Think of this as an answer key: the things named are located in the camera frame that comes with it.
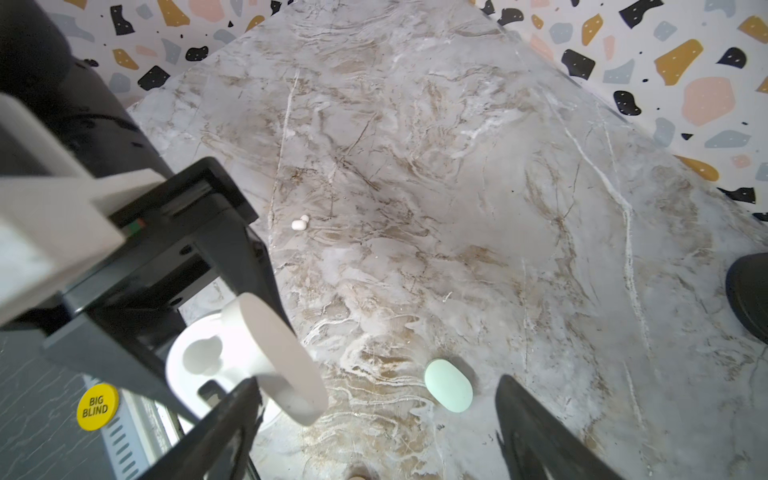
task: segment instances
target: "terrazzo wall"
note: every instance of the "terrazzo wall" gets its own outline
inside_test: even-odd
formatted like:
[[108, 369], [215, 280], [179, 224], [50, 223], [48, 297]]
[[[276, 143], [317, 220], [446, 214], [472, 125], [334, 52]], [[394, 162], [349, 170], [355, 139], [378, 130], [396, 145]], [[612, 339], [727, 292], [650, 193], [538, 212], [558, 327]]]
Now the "terrazzo wall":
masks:
[[293, 0], [37, 0], [129, 105]]
[[471, 1], [768, 221], [768, 2]]

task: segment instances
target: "pink shape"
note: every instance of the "pink shape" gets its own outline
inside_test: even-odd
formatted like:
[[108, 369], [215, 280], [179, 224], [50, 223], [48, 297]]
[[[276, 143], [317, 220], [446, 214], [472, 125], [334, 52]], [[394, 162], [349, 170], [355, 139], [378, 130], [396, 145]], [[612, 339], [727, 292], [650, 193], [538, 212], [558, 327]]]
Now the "pink shape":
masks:
[[552, 53], [552, 49], [549, 48], [549, 45], [547, 45], [543, 40], [537, 37], [536, 34], [531, 35], [531, 48], [536, 50], [536, 52], [542, 57], [554, 62], [554, 53]]
[[752, 164], [752, 159], [749, 155], [741, 154], [730, 159], [733, 166], [736, 168], [746, 168]]
[[605, 49], [605, 59], [611, 60], [616, 49], [616, 37], [611, 35], [610, 37], [603, 38], [603, 48]]
[[698, 78], [685, 87], [683, 117], [700, 127], [736, 107], [730, 80], [725, 77]]
[[136, 53], [139, 55], [146, 55], [148, 57], [157, 57], [157, 52], [155, 50], [144, 47], [143, 45], [136, 45]]
[[190, 0], [190, 10], [200, 18], [209, 22], [218, 22], [224, 18], [221, 0]]

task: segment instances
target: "green pill-shaped object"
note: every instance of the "green pill-shaped object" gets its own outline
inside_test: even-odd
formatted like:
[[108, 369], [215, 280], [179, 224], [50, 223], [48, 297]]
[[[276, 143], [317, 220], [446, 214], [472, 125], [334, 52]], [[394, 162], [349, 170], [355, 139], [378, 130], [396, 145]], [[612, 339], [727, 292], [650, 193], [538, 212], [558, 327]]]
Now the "green pill-shaped object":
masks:
[[454, 413], [464, 412], [472, 404], [472, 385], [448, 360], [432, 360], [424, 371], [427, 390]]

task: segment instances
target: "gray marble countertop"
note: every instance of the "gray marble countertop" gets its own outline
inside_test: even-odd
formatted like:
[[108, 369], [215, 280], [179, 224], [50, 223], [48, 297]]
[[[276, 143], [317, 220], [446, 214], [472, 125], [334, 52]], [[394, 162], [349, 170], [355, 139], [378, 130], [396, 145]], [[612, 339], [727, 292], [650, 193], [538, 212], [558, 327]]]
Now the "gray marble countertop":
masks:
[[265, 480], [507, 478], [505, 372], [625, 478], [768, 475], [766, 346], [723, 291], [764, 227], [472, 6], [296, 2], [131, 113], [173, 169], [225, 165], [322, 365], [329, 411], [259, 434]]

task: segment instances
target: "yellow button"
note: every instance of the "yellow button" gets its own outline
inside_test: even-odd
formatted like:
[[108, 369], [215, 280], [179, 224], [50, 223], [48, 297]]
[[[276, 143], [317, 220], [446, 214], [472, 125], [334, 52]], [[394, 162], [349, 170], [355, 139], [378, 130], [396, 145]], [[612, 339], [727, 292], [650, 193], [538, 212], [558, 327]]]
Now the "yellow button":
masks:
[[107, 425], [118, 410], [118, 389], [107, 383], [92, 386], [78, 404], [78, 424], [93, 432]]

